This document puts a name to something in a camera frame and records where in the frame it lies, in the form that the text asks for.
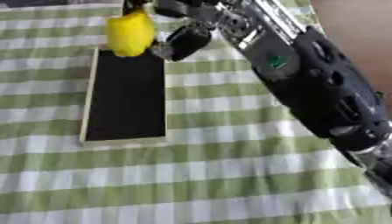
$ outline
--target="table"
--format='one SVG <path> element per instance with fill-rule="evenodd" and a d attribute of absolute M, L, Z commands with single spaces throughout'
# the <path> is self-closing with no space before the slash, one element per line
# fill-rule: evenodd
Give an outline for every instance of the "table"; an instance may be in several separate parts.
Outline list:
<path fill-rule="evenodd" d="M 309 2 L 284 0 L 315 24 Z M 388 202 L 215 33 L 167 63 L 166 143 L 83 148 L 106 4 L 0 12 L 0 223 L 390 223 Z M 181 22 L 154 16 L 160 35 Z"/>

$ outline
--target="robotic hand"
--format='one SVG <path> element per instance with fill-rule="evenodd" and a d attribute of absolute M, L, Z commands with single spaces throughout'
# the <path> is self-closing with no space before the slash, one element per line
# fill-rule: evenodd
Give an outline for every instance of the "robotic hand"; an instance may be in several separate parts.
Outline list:
<path fill-rule="evenodd" d="M 304 28 L 277 0 L 157 0 L 155 10 L 192 21 L 153 45 L 156 55 L 182 60 L 218 29 L 307 129 L 392 199 L 392 122 L 383 95 L 324 35 Z"/>

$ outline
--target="green and white tablecloth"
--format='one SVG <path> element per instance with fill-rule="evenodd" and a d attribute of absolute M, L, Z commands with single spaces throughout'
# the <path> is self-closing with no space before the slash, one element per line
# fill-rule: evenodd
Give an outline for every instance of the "green and white tablecloth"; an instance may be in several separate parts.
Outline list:
<path fill-rule="evenodd" d="M 317 23 L 307 0 L 284 0 Z M 167 143 L 78 143 L 118 6 L 0 11 L 0 223 L 391 223 L 388 202 L 214 34 L 167 65 Z M 176 23 L 154 17 L 161 34 Z"/>

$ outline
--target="green checkered tablecloth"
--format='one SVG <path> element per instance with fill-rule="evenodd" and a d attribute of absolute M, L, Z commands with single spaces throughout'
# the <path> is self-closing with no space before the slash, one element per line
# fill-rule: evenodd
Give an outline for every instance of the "green checkered tablecloth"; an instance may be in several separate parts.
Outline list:
<path fill-rule="evenodd" d="M 283 2 L 317 23 L 307 0 Z M 1 224 L 391 223 L 361 171 L 293 119 L 218 33 L 167 64 L 166 143 L 81 147 L 93 48 L 120 11 L 0 11 Z M 162 35 L 181 23 L 154 19 Z"/>

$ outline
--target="metal part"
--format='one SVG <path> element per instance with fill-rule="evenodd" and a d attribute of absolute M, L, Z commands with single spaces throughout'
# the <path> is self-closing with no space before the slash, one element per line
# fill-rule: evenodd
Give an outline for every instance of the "metal part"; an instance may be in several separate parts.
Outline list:
<path fill-rule="evenodd" d="M 350 154 L 366 170 L 365 176 L 371 183 L 392 199 L 392 135 L 374 147 Z"/>

